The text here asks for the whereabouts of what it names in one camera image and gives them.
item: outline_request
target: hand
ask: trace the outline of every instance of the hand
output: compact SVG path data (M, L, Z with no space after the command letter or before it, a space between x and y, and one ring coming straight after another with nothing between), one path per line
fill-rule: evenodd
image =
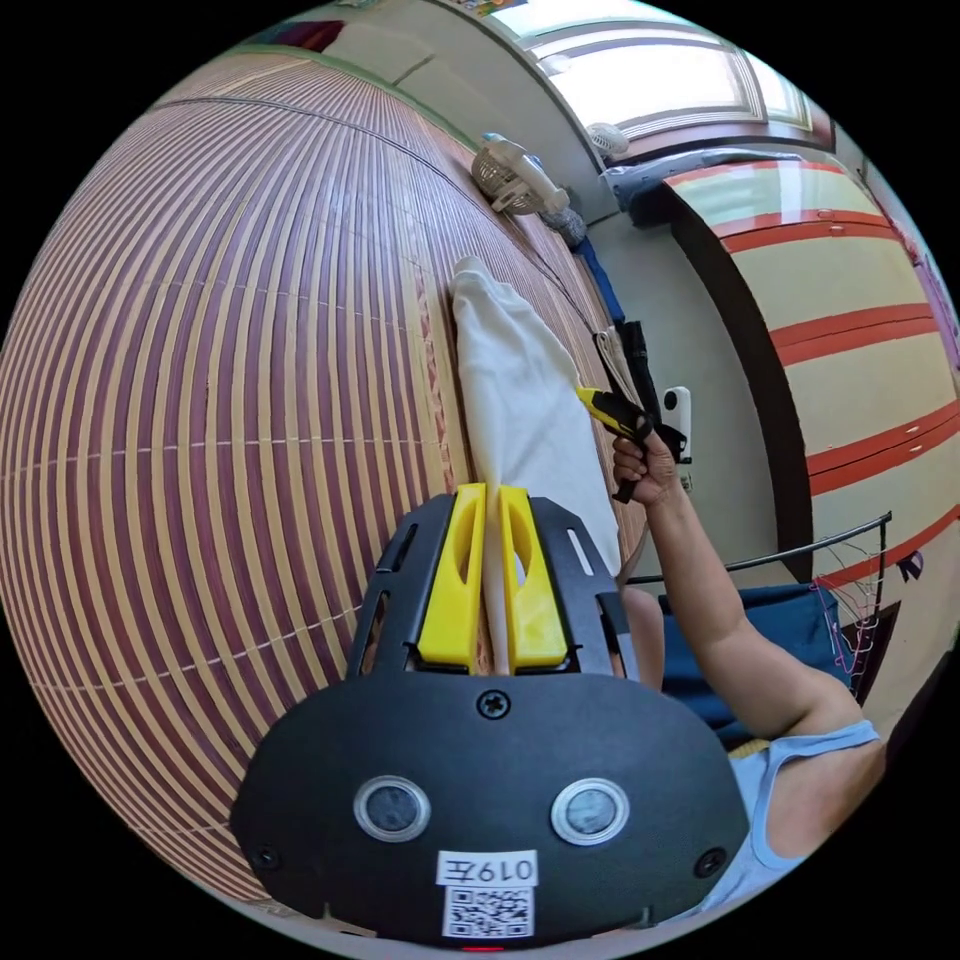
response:
M624 437L613 441L613 476L617 484L637 481L633 499L649 509L674 493L680 483L673 454L656 431L643 443L646 450L641 451Z

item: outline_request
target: qr code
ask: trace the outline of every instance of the qr code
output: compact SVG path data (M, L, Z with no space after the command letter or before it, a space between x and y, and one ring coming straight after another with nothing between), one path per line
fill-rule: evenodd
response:
M533 887L447 887L446 937L500 940L533 936Z

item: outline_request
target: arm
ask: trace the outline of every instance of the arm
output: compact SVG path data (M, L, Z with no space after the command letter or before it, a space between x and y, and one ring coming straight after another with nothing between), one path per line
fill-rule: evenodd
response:
M647 507L664 585L704 678L756 737L829 733L863 719L835 677L761 636L679 481Z

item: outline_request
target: fingers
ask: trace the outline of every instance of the fingers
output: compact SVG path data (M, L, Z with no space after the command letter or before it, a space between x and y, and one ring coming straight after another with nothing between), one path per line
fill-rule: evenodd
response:
M653 456L667 456L672 458L673 454L670 453L670 448L663 442L663 438L656 430L651 430L643 442L647 448L647 452Z
M613 475L617 481L642 480L647 465L640 459L640 451L627 440L618 439L613 446Z

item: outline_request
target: blue tank top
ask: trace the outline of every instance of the blue tank top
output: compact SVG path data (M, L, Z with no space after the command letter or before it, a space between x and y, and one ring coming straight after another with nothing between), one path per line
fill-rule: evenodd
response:
M782 737L769 747L748 757L731 759L743 797L750 832L737 851L724 875L704 900L693 909L665 921L683 920L730 900L737 900L756 893L789 873L806 858L788 859L777 856L767 843L767 814L773 783L780 768L788 761L800 757L817 757L834 750L860 747L879 740L880 736L868 720L835 730L833 733L806 737Z

